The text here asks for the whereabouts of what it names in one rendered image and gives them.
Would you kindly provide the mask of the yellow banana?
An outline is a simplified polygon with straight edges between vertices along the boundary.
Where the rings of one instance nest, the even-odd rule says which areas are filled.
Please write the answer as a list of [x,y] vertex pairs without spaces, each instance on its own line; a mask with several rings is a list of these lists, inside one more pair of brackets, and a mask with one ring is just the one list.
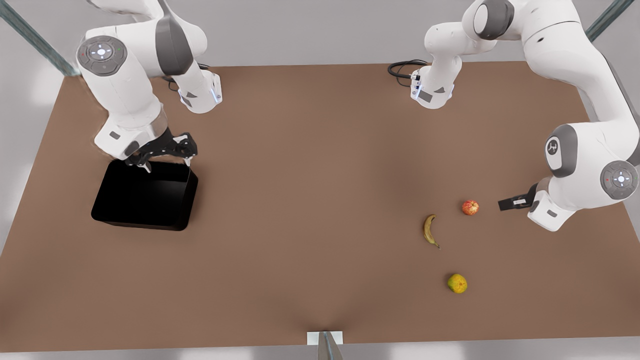
[[430,214],[425,218],[425,221],[423,222],[423,236],[428,243],[436,246],[438,249],[441,249],[441,246],[436,242],[431,230],[432,224],[436,218],[436,214]]

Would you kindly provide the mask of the silver frame post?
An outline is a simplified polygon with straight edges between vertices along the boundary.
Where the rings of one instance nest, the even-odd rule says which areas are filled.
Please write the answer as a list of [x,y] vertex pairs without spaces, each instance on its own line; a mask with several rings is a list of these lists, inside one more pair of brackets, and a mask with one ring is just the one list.
[[343,331],[306,333],[307,345],[317,346],[317,360],[344,360],[339,345],[344,343]]
[[636,0],[613,0],[598,16],[598,18],[585,30],[585,34],[589,41],[593,43],[635,1]]
[[79,76],[80,71],[70,64],[55,48],[46,41],[16,10],[0,0],[0,18],[12,27],[42,57],[48,60],[62,75]]

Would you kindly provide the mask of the black storage box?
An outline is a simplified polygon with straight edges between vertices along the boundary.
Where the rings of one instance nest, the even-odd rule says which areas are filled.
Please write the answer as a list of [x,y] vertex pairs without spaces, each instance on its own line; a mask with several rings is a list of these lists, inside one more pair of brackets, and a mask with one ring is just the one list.
[[151,172],[115,159],[106,168],[91,210],[94,220],[119,227],[187,228],[199,178],[183,163],[151,162]]

